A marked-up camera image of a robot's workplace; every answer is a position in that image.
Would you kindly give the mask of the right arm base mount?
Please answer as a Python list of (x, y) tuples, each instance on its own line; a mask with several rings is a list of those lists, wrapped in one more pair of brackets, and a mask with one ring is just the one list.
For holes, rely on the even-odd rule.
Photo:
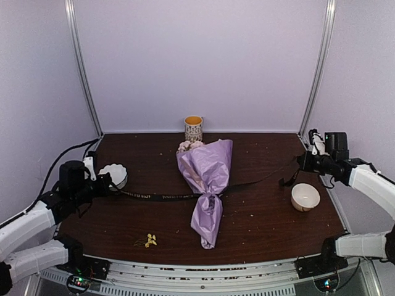
[(324, 260), (321, 255), (298, 257), (294, 262), (299, 279), (312, 278), (315, 288), (323, 293), (335, 292), (339, 288), (339, 271), (348, 267), (345, 258)]

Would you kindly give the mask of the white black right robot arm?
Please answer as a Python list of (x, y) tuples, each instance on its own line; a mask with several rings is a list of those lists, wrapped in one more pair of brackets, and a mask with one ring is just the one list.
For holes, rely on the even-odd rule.
[[(345, 132), (309, 131), (311, 150), (297, 157), (299, 169), (330, 176), (330, 183), (341, 182), (366, 195), (394, 218), (394, 181), (384, 176), (373, 163), (350, 158)], [(369, 234), (344, 234), (324, 240), (317, 268), (331, 271), (340, 258), (374, 258), (394, 263), (394, 230)]]

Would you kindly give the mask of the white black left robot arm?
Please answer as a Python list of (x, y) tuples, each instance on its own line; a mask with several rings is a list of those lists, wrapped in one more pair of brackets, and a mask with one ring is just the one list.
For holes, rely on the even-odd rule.
[(19, 280), (53, 266), (65, 267), (76, 274), (89, 270), (82, 243), (66, 234), (30, 249), (17, 248), (74, 213), (82, 216), (80, 206), (109, 195), (111, 183), (110, 173), (96, 175), (82, 161), (65, 162), (51, 191), (41, 194), (24, 212), (1, 224), (1, 295), (7, 294)]

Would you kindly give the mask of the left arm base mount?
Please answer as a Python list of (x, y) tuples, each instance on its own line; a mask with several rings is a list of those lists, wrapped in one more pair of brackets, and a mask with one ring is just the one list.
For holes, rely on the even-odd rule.
[(94, 283), (106, 280), (109, 267), (110, 261), (93, 257), (83, 257), (83, 263), (79, 267), (71, 263), (56, 266), (69, 273), (65, 286), (73, 294), (85, 293)]

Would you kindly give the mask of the pink rose stem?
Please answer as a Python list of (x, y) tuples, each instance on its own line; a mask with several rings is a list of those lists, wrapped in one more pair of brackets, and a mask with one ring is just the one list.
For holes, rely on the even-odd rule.
[(186, 151), (201, 147), (203, 145), (204, 145), (204, 143), (202, 141), (189, 141), (189, 140), (183, 141), (179, 144), (177, 152), (178, 153), (186, 152)]

